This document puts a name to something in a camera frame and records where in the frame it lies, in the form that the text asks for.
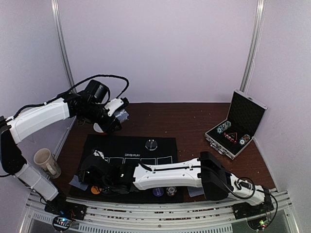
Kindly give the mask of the orange big blind button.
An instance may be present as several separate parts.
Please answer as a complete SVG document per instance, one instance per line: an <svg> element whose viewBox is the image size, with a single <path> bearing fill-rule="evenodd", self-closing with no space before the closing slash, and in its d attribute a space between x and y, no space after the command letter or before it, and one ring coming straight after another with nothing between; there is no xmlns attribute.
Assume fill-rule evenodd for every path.
<svg viewBox="0 0 311 233"><path fill-rule="evenodd" d="M101 188L99 188L99 187L97 187L97 186L92 186L92 187L91 187L91 193L92 193L93 195L99 195L99 194L101 194L101 192L102 192L102 189L101 189Z"/></svg>

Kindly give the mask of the deck of playing cards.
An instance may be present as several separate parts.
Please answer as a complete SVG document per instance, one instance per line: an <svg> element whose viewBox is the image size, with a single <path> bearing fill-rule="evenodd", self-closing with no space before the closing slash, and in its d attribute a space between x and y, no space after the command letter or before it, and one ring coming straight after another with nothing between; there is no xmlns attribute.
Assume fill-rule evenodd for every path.
<svg viewBox="0 0 311 233"><path fill-rule="evenodd" d="M122 109L120 111L115 111L114 116L120 123L122 123L128 119L129 114L125 109Z"/></svg>

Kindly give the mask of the purple small blind button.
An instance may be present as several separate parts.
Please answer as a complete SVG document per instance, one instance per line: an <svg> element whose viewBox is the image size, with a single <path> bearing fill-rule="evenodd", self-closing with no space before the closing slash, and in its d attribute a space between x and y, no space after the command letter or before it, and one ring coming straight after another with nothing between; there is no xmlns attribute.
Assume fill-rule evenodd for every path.
<svg viewBox="0 0 311 233"><path fill-rule="evenodd" d="M162 197L164 195L164 189L162 187L153 188L153 195L156 197Z"/></svg>

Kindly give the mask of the poker chip stack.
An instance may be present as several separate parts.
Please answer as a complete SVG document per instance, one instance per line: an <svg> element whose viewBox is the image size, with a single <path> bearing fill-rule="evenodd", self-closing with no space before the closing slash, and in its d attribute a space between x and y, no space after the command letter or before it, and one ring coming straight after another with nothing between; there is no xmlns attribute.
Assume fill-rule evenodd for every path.
<svg viewBox="0 0 311 233"><path fill-rule="evenodd" d="M169 197L173 197L175 196L177 193L177 188L175 186L170 186L170 187L167 187L166 188L166 194L169 196Z"/></svg>

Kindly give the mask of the single playing card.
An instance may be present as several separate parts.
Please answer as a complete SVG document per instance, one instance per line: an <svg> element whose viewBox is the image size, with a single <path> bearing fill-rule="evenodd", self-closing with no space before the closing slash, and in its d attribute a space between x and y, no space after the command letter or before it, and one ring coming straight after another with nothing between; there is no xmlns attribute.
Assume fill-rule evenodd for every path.
<svg viewBox="0 0 311 233"><path fill-rule="evenodd" d="M187 187L190 197L197 197L204 194L202 187Z"/></svg>

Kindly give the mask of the black green chip stack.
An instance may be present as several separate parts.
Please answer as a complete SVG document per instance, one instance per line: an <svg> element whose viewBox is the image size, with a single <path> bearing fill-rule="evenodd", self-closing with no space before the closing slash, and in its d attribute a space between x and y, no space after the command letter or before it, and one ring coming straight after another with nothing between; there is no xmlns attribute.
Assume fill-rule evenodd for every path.
<svg viewBox="0 0 311 233"><path fill-rule="evenodd" d="M111 190L109 188L103 188L102 189L102 194L103 195L109 195L111 193Z"/></svg>

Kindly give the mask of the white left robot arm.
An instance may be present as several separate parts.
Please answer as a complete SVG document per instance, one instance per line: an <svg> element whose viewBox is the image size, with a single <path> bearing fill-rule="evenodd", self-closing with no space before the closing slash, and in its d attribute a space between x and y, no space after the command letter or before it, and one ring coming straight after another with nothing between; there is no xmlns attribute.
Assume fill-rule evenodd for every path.
<svg viewBox="0 0 311 233"><path fill-rule="evenodd" d="M107 86L92 80L83 91L74 93L68 90L43 104L28 105L14 116L0 118L0 163L3 170L51 201L51 208L60 216L70 211L69 203L59 197L60 192L51 181L28 163L17 145L33 133L72 117L96 123L105 133L120 130L118 114L129 101L117 96L103 103L109 94Z"/></svg>

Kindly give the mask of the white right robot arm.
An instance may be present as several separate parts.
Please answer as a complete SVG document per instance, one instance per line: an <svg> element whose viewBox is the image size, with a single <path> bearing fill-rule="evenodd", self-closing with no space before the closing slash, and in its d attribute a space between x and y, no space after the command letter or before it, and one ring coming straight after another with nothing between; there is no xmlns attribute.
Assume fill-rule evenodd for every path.
<svg viewBox="0 0 311 233"><path fill-rule="evenodd" d="M114 165L96 150L82 163L78 179L108 193L128 194L159 187L188 186L202 188L206 200L233 198L249 205L253 214L260 214L271 203L266 188L249 178L238 178L226 170L210 152L188 161L148 165L143 162Z"/></svg>

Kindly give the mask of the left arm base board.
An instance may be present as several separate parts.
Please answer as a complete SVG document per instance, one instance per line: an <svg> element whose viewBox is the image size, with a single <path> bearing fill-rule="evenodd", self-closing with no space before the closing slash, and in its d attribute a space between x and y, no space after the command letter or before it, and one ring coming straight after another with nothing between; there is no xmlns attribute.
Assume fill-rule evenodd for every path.
<svg viewBox="0 0 311 233"><path fill-rule="evenodd" d="M52 226L60 233L67 231L76 220L84 220L86 215L86 205L69 202L64 194L58 194L53 200L40 197L40 202L45 205L45 212L55 215Z"/></svg>

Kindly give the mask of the right arm base board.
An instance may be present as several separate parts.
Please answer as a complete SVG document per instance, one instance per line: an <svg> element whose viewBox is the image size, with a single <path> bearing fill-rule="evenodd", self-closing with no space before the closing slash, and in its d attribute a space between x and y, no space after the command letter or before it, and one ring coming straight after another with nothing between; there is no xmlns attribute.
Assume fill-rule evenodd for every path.
<svg viewBox="0 0 311 233"><path fill-rule="evenodd" d="M243 202L233 205L233 213L235 219L246 218L248 227L255 231L265 230L272 218L274 206L270 202L252 206L249 203Z"/></svg>

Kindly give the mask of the orange bowl white inside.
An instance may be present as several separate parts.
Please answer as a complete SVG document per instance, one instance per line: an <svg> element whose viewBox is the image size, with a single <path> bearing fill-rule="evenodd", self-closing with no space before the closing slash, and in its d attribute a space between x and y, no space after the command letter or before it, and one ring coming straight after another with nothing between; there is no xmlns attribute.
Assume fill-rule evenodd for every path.
<svg viewBox="0 0 311 233"><path fill-rule="evenodd" d="M101 127L99 126L99 124L97 124L97 123L94 123L93 129L94 129L94 131L97 132L97 133L105 133L105 132L101 129Z"/></svg>

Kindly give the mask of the black poker mat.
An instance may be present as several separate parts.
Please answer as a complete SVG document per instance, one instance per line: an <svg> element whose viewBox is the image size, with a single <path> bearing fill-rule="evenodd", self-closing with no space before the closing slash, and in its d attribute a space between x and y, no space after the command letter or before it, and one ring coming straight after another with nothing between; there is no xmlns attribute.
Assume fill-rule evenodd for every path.
<svg viewBox="0 0 311 233"><path fill-rule="evenodd" d="M148 151L145 148L148 139L148 137L89 134L84 144L79 166L94 150L103 152L107 162L114 165L135 164L138 161L146 165L164 165L178 162L175 138L154 138L158 144L157 149L154 151ZM166 194L166 187L163 187L163 189L164 195L162 197L154 196L153 189L113 196L105 196L102 193L93 195L91 185L88 186L86 191L72 186L69 194L79 199L117 203L167 204L184 202L184 188L178 187L177 193L173 197Z"/></svg>

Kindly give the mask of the beige ceramic mug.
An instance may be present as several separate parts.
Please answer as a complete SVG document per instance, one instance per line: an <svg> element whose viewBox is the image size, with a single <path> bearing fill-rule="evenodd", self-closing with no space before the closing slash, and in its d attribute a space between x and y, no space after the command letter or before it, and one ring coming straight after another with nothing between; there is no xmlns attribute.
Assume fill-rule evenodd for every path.
<svg viewBox="0 0 311 233"><path fill-rule="evenodd" d="M61 168L49 149L38 150L33 160L50 178L57 179L61 175Z"/></svg>

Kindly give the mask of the clear acrylic dealer button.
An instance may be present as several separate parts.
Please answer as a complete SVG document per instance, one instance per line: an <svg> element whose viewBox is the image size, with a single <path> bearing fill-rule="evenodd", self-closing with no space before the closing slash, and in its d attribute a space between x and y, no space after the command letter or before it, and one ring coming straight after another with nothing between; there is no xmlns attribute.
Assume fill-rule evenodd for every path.
<svg viewBox="0 0 311 233"><path fill-rule="evenodd" d="M154 151L157 149L157 147L158 147L158 144L154 139L148 139L145 143L145 148L148 151Z"/></svg>

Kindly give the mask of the aluminium poker chip case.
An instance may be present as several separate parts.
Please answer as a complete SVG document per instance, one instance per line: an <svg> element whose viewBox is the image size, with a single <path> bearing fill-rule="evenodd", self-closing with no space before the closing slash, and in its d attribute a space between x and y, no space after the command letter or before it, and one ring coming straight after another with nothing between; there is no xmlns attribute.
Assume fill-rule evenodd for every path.
<svg viewBox="0 0 311 233"><path fill-rule="evenodd" d="M266 110L265 104L240 90L234 90L226 119L205 132L205 139L219 154L234 160L253 140ZM231 127L224 133L237 132L237 144L227 140L224 133L218 134L216 131L217 127L226 121L231 122ZM241 146L239 139L245 134L250 135L251 139L246 145Z"/></svg>

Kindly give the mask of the chip stack in case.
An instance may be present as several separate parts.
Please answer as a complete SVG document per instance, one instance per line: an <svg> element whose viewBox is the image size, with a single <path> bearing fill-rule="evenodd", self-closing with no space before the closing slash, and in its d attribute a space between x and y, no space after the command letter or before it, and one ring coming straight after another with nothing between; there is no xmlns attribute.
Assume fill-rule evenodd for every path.
<svg viewBox="0 0 311 233"><path fill-rule="evenodd" d="M245 134L239 139L239 144L241 146L244 146L249 142L250 139L251 139L250 135Z"/></svg>
<svg viewBox="0 0 311 233"><path fill-rule="evenodd" d="M229 129L231 127L231 122L230 121L226 121L224 123L222 123L221 125L219 125L216 129L218 134L222 134L224 133L227 129Z"/></svg>

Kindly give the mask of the red triangle in case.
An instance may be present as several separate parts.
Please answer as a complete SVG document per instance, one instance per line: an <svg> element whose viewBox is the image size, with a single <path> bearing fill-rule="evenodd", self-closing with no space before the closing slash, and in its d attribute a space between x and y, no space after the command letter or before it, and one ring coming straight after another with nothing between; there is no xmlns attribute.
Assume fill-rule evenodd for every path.
<svg viewBox="0 0 311 233"><path fill-rule="evenodd" d="M232 142L234 144L237 144L237 142L238 142L238 134L237 134L237 132L235 132L235 133L224 133L224 136L230 142Z"/></svg>

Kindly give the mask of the aluminium front frame rails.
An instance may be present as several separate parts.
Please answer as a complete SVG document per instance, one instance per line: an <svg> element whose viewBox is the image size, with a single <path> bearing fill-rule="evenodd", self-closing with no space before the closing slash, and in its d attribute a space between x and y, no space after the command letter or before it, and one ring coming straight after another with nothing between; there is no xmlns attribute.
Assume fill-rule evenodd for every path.
<svg viewBox="0 0 311 233"><path fill-rule="evenodd" d="M233 205L241 201L225 199L219 202L198 201L176 204L123 204L68 198L68 201L86 205L84 220L76 220L65 233L299 233L287 192L271 192L278 202L278 211L272 224L264 231L250 228L255 218L273 217L274 212L237 219ZM18 233L30 233L35 223L43 223L38 232L56 233L52 227L54 215L44 211L36 193L30 193L23 210Z"/></svg>

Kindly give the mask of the aluminium corner post left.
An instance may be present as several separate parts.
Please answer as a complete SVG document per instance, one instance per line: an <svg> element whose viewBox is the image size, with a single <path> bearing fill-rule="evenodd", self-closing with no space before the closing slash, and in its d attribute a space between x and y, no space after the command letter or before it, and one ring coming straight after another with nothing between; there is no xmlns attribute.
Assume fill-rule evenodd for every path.
<svg viewBox="0 0 311 233"><path fill-rule="evenodd" d="M64 34L63 34L62 23L61 23L61 16L60 16L60 11L59 11L59 1L58 0L51 0L51 6L52 6L52 15L54 18L54 24L55 24L55 28L56 28L56 33L57 33L60 53L61 53L61 57L62 57L64 69L65 69L66 78L67 78L67 81L69 83L69 86L73 87L74 86L74 80L72 77L72 72L71 72L68 54L67 54L66 45L65 45L65 40L64 40Z"/></svg>

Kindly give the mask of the aluminium corner post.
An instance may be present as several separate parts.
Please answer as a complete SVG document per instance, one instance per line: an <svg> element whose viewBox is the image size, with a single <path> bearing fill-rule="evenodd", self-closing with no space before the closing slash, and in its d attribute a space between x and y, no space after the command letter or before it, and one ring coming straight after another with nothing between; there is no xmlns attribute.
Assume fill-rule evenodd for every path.
<svg viewBox="0 0 311 233"><path fill-rule="evenodd" d="M61 23L61 16L60 16L60 11L59 11L59 1L58 0L51 0L51 6L52 6L52 15L54 18L54 24L55 24L55 28L56 28L56 33L57 33L60 53L61 53L61 57L62 57L64 69L65 69L66 78L67 78L67 81L69 83L69 86L73 87L74 86L74 80L72 77L72 72L71 72L68 54L67 54L66 45L65 45L65 40L64 40L64 34L63 34L62 23Z"/></svg>
<svg viewBox="0 0 311 233"><path fill-rule="evenodd" d="M240 91L244 93L247 92L250 84L252 70L255 63L255 56L259 46L260 34L262 31L264 8L265 8L265 0L258 0L249 53L247 56L246 66L244 69L244 74L240 85Z"/></svg>

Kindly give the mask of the aluminium corner post right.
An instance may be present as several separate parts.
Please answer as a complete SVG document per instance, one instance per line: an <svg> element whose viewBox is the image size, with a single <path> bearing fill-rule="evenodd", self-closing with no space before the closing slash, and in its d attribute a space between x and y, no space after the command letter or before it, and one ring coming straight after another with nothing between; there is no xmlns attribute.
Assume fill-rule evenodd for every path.
<svg viewBox="0 0 311 233"><path fill-rule="evenodd" d="M255 63L255 56L259 46L260 34L262 31L264 8L265 8L265 0L258 0L249 53L247 56L246 66L244 69L244 74L240 85L240 91L244 93L247 92L250 84L252 70Z"/></svg>

